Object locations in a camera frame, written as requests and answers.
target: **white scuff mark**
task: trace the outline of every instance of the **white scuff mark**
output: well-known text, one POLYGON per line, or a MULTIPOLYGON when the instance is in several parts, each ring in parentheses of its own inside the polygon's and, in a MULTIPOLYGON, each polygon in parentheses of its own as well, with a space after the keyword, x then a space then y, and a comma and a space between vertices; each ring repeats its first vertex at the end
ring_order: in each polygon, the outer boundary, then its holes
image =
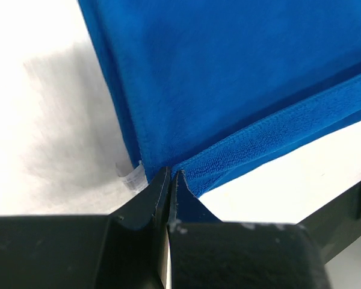
POLYGON ((242 227, 249 229, 249 230, 255 230, 255 224, 254 223, 240 223, 242 227))
POLYGON ((186 234, 188 230, 186 228, 182 228, 181 226, 177 226, 176 230, 180 232, 182 235, 186 234))
POLYGON ((175 219, 173 222, 170 222, 170 224, 169 224, 170 233, 174 233, 177 225, 180 223, 182 223, 182 221, 179 219, 175 219))
POLYGON ((297 226, 302 230, 306 230, 306 227, 304 225, 302 225, 302 224, 297 224, 297 226))
POLYGON ((3 242, 3 243, 0 244, 0 250, 1 250, 1 251, 6 251, 6 250, 8 250, 8 247, 9 247, 10 244, 11 244, 11 241, 6 240, 5 242, 3 242))
POLYGON ((275 226, 276 226, 277 229, 280 230, 280 231, 285 230, 285 225, 284 225, 284 224, 275 224, 275 226))

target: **black plastic part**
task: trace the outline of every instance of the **black plastic part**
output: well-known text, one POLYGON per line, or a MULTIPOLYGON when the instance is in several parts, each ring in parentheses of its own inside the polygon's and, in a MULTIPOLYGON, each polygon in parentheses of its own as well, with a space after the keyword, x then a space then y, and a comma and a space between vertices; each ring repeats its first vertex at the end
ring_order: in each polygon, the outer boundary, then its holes
POLYGON ((2 288, 163 288, 170 169, 109 216, 0 217, 2 288))
POLYGON ((361 236, 361 182, 300 222, 327 263, 361 236))
POLYGON ((0 289, 91 288, 107 216, 0 217, 0 289))
POLYGON ((302 226, 224 223, 191 194, 183 172, 172 188, 173 289, 330 288, 318 248, 302 226))

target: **blue towel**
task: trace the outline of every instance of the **blue towel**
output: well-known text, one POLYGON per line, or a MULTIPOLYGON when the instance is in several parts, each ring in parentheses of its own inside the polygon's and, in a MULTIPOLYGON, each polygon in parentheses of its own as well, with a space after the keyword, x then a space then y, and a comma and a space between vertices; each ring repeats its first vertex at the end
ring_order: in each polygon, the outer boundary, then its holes
POLYGON ((361 120, 361 0, 79 0, 131 160, 196 196, 361 120))

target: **blue fabric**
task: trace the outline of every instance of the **blue fabric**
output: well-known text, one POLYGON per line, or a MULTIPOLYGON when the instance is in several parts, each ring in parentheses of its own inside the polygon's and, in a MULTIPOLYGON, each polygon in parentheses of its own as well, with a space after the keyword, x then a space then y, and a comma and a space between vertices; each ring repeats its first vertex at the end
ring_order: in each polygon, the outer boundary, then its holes
POLYGON ((197 196, 361 120, 361 0, 79 0, 130 157, 197 196))

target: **white table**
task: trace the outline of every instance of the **white table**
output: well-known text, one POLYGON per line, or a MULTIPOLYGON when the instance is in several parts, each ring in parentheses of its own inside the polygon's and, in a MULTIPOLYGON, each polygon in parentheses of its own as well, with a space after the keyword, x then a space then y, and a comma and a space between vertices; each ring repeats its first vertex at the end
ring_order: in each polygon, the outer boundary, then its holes
MULTIPOLYGON (((132 197, 115 163, 132 170, 76 1, 0 1, 0 215, 110 213, 132 197)), ((295 223, 360 180, 361 122, 202 202, 223 220, 295 223)), ((328 269, 335 288, 361 288, 361 238, 328 269)))

